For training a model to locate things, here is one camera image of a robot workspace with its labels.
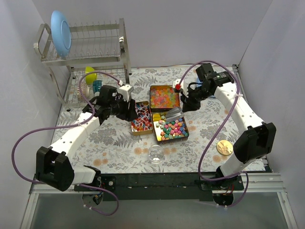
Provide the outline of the silver metal scoop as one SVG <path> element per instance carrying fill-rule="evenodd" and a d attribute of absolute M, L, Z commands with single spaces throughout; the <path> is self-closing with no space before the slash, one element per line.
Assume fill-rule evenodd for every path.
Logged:
<path fill-rule="evenodd" d="M 166 120 L 166 122 L 172 122 L 172 121 L 178 120 L 179 118 L 183 118 L 183 117 L 184 117 L 184 113 L 182 111 L 182 108 L 175 107 L 166 113 L 165 120 Z"/>

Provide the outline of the tin of star candies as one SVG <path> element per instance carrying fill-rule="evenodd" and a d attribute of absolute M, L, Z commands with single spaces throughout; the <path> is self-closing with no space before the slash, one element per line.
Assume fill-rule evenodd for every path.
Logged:
<path fill-rule="evenodd" d="M 190 133 L 184 117 L 168 122 L 166 112 L 152 114 L 157 144 L 187 140 Z"/>

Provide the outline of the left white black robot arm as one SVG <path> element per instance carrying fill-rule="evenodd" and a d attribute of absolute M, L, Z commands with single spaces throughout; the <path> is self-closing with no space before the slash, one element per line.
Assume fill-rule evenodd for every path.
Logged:
<path fill-rule="evenodd" d="M 78 184 L 98 190 L 102 184 L 100 170 L 91 166 L 74 167 L 71 160 L 81 144 L 111 115 L 128 122 L 138 118 L 133 90 L 129 84 L 119 88 L 102 86 L 99 95 L 89 100 L 75 124 L 59 140 L 38 149 L 36 179 L 60 191 Z"/>

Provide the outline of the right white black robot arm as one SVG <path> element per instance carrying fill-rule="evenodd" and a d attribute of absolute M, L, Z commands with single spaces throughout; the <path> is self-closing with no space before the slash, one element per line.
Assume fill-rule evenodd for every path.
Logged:
<path fill-rule="evenodd" d="M 234 74 L 225 66 L 222 67 L 223 72 L 215 72 L 213 63 L 214 61 L 209 60 L 196 63 L 198 65 L 196 73 L 202 81 L 195 89 L 185 85 L 183 78 L 174 81 L 173 88 L 181 93 L 184 113 L 200 109 L 201 101 L 211 95 L 228 110 L 227 117 L 213 135 L 213 139 L 217 137 L 229 118 L 232 118 L 237 126 L 240 136 L 233 145 L 229 159 L 218 167 L 216 176 L 207 178 L 201 172 L 198 173 L 202 180 L 216 183 L 220 189 L 225 190 L 233 184 L 233 179 L 244 173 L 248 165 L 271 152 L 276 127 L 255 114 L 240 93 L 241 86 Z"/>

